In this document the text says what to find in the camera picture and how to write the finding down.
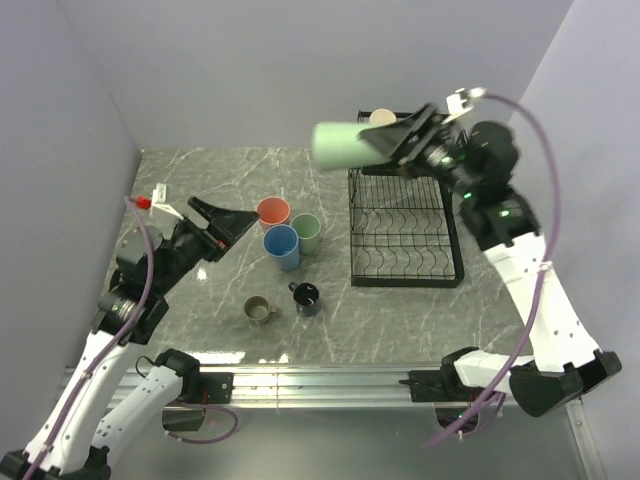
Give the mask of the beige plastic tumbler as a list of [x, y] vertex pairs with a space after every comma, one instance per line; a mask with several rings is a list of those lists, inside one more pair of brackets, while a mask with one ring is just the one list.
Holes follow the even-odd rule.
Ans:
[[396, 114], [386, 108], [378, 108], [369, 115], [369, 124], [373, 127], [380, 127], [393, 124], [397, 121]]

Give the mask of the pink plastic tumbler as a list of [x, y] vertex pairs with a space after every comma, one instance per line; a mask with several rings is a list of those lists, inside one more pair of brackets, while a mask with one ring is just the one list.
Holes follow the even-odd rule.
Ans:
[[273, 226], [289, 223], [291, 207], [285, 199], [270, 196], [259, 202], [256, 211], [262, 231], [266, 233]]

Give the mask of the large green plastic tumbler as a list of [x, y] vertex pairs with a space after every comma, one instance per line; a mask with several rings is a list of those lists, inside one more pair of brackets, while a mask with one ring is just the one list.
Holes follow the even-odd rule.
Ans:
[[365, 123], [321, 122], [311, 136], [311, 157], [320, 171], [357, 169], [381, 165], [387, 158], [360, 138], [370, 130]]

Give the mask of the blue plastic tumbler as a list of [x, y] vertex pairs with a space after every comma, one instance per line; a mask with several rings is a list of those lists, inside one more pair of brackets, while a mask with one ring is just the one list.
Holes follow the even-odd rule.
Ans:
[[289, 225], [271, 227], [263, 238], [263, 246], [268, 255], [283, 271], [292, 271], [299, 266], [299, 236]]

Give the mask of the small green plastic tumbler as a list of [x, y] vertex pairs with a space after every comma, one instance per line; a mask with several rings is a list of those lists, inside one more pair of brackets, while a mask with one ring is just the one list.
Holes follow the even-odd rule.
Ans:
[[311, 213], [300, 213], [291, 221], [291, 227], [299, 237], [299, 249], [303, 255], [312, 255], [318, 248], [321, 222]]

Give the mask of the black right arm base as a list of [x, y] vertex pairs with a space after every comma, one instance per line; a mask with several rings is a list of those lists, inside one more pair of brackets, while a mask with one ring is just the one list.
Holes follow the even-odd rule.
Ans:
[[409, 389], [413, 403], [473, 403], [482, 387], [468, 387], [441, 369], [410, 370], [398, 383]]

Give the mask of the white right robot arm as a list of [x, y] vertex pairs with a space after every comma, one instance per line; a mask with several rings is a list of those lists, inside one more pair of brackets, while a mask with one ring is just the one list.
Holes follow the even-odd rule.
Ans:
[[463, 223], [516, 306], [525, 325], [522, 342], [532, 346], [530, 356], [519, 348], [509, 356], [458, 350], [441, 361], [442, 391], [457, 400], [474, 388], [500, 392], [540, 417], [593, 390], [622, 364], [583, 326], [553, 269], [554, 241], [544, 237], [529, 203], [511, 184], [519, 159], [511, 130], [481, 121], [456, 141], [455, 125], [425, 105], [403, 120], [366, 128], [358, 138], [406, 177], [432, 176], [460, 196]]

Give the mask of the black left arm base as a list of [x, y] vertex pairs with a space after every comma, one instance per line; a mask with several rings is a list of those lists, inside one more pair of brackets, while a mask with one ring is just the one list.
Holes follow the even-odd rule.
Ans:
[[234, 374], [232, 372], [201, 372], [200, 384], [206, 392], [208, 404], [226, 405], [231, 402], [234, 388]]

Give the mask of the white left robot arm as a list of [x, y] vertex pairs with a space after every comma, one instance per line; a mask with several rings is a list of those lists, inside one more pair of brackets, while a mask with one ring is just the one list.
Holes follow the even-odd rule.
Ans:
[[5, 454], [2, 475], [106, 479], [116, 458], [165, 406], [187, 402], [201, 407], [208, 389], [200, 363], [175, 349], [160, 354], [141, 385], [114, 409], [108, 407], [168, 312], [169, 291], [199, 262], [221, 260], [259, 219], [255, 211], [219, 208], [197, 197], [188, 204], [205, 227], [173, 211], [170, 237], [144, 222], [125, 236], [69, 382], [36, 436]]

